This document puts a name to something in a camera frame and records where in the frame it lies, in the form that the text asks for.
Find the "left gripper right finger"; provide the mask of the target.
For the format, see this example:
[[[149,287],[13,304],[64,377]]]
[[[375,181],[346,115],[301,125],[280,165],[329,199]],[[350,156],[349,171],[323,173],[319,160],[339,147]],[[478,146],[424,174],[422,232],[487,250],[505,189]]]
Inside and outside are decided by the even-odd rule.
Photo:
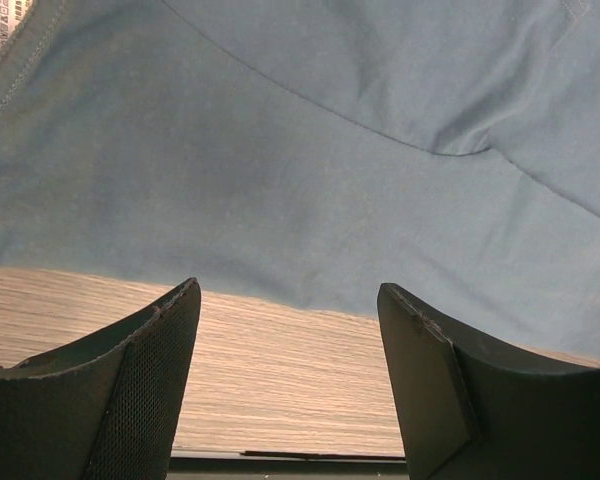
[[[600,479],[600,368],[542,356],[393,284],[377,310],[413,479]]]

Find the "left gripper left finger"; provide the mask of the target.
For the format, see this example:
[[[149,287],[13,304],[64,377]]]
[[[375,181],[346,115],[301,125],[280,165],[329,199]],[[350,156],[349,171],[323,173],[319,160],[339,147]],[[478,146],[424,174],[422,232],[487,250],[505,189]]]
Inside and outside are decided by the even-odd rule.
[[[201,308],[196,279],[69,344],[0,366],[0,479],[163,479]]]

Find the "blue-grey t shirt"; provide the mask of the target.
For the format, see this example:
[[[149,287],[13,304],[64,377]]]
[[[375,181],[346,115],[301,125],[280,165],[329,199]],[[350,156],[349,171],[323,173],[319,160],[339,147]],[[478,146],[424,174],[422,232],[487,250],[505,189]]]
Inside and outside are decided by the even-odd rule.
[[[38,1],[0,49],[0,265],[600,358],[600,1]]]

